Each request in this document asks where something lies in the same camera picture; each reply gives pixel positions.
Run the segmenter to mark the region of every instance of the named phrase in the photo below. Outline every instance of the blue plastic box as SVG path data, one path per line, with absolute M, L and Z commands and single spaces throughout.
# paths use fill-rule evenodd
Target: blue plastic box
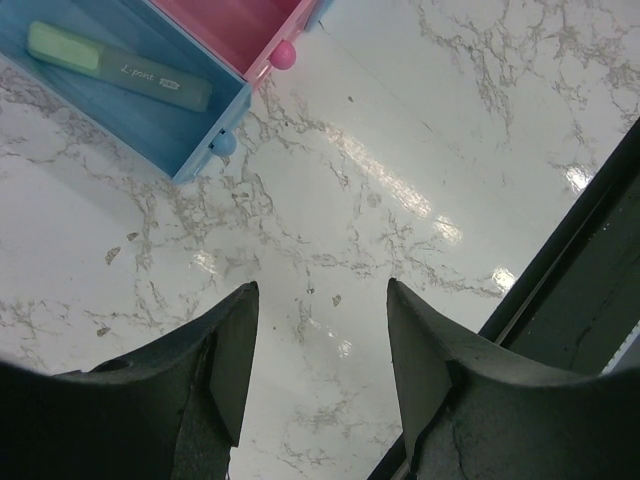
M 40 20 L 207 79 L 213 96 L 192 112 L 35 60 L 29 25 Z M 153 162 L 175 183 L 191 181 L 235 144 L 251 85 L 146 0 L 0 0 L 0 54 L 67 104 Z

